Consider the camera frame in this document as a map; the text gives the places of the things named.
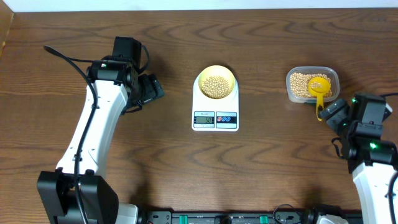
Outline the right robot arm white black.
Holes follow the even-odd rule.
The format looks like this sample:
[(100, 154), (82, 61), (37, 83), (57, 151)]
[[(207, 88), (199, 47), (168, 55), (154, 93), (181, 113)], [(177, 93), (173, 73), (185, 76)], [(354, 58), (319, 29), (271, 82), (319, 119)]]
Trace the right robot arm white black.
[(383, 140), (392, 114), (386, 95), (357, 93), (332, 102), (318, 116), (336, 133), (336, 154), (348, 163), (364, 223), (397, 223), (397, 146)]

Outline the yellow measuring scoop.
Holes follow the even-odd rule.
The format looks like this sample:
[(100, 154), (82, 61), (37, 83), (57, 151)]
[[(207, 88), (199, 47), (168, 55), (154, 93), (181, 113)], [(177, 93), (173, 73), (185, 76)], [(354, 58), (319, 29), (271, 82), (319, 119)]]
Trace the yellow measuring scoop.
[[(316, 88), (316, 89), (311, 88), (310, 84), (312, 82), (321, 83), (323, 85), (323, 88)], [(317, 115), (317, 118), (319, 121), (322, 120), (322, 118), (320, 117), (320, 113), (324, 109), (323, 97), (329, 92), (330, 88), (331, 88), (331, 85), (328, 82), (328, 80), (325, 78), (322, 78), (322, 77), (314, 77), (314, 78), (310, 79), (310, 81), (308, 83), (308, 92), (316, 98), (316, 115)]]

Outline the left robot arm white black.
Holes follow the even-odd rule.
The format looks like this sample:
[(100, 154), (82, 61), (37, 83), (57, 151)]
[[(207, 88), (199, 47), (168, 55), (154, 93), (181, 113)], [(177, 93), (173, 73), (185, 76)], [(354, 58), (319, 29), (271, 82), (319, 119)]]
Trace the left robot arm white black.
[(116, 37), (113, 52), (90, 60), (83, 111), (72, 140), (54, 171), (42, 171), (37, 190), (50, 223), (145, 223), (144, 212), (121, 203), (106, 182), (106, 165), (120, 116), (138, 112), (164, 96), (154, 74), (146, 75), (141, 54), (147, 49), (132, 37)]

